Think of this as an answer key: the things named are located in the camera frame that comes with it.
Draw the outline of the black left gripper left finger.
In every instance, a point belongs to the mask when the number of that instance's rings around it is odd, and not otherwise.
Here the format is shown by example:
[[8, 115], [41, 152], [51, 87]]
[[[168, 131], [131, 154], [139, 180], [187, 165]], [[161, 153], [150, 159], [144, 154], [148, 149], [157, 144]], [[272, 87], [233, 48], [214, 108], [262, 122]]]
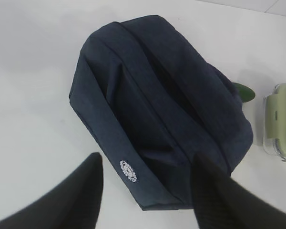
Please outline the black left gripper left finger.
[[92, 153], [51, 191], [1, 220], [0, 229], [94, 229], [102, 192], [102, 157]]

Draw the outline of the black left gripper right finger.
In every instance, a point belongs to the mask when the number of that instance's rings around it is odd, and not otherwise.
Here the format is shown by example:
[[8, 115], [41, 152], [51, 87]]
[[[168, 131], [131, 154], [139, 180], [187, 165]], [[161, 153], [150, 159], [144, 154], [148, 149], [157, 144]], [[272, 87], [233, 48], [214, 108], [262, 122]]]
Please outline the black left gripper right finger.
[[201, 229], [286, 229], [286, 213], [244, 189], [203, 154], [193, 160], [192, 200]]

